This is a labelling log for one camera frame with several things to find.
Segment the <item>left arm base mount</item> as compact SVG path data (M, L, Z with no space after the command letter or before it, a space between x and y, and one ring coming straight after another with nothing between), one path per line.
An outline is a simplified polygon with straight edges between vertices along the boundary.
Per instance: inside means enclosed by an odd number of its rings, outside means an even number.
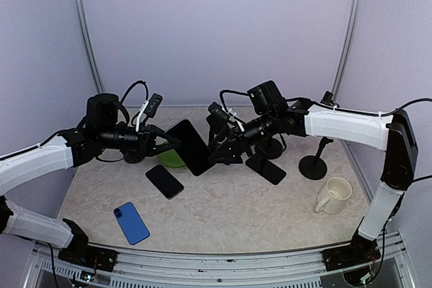
M60 249L58 258L94 271L113 272L118 253L90 245L88 236L75 222L65 218L62 221L71 229L73 238L67 247Z

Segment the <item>black phone teal case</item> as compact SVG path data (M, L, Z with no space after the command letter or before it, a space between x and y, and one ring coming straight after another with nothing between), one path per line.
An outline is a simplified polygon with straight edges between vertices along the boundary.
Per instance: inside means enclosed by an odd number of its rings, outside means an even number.
M198 177L214 166L209 161L210 150L191 121L181 119L165 133L180 141L175 151L193 176Z

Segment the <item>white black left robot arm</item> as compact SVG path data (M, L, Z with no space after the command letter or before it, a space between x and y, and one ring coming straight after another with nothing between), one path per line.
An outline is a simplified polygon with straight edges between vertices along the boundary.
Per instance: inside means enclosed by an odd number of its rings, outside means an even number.
M22 208L5 197L12 189L50 173L77 168L118 150L125 159L140 162L177 148L180 141L156 125L129 124L130 116L118 95L90 97L86 114L75 128L55 132L40 144L1 157L1 233L66 249L80 264L94 258L88 236L73 221L54 219Z

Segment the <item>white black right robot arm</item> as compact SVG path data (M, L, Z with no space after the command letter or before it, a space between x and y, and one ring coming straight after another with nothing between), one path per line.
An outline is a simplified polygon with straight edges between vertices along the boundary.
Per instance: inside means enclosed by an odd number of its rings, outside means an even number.
M418 146L407 112L351 111L308 98L289 105L272 80L251 88L247 95L258 115L248 123L232 121L233 113L217 103L210 105L210 114L225 124L209 143L212 163L241 164L243 154L252 154L252 146L276 134L345 140L385 152L381 184L358 227L361 237L345 249L349 262L362 262L371 253L370 241L378 237L414 181Z

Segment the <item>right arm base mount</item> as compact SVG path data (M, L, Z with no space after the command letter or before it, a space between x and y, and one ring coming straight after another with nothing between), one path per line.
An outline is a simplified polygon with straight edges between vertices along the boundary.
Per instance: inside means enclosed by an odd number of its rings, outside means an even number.
M370 241L360 236L359 228L357 227L347 246L323 250L322 256L326 271L348 268L382 257L377 240Z

